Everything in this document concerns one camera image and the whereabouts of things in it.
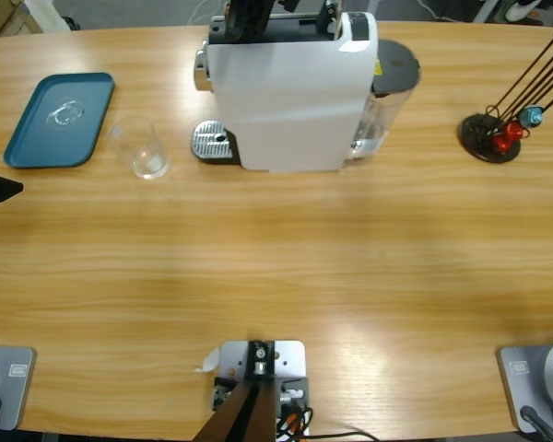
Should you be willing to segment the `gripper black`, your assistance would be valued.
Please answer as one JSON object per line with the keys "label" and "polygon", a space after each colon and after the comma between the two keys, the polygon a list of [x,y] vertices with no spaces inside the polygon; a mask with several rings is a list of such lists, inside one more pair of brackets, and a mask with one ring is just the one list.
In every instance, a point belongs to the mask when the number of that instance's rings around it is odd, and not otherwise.
{"label": "gripper black", "polygon": [[[283,0],[283,8],[294,12],[300,0]],[[229,1],[225,20],[225,37],[228,42],[259,41],[266,29],[273,0]]]}

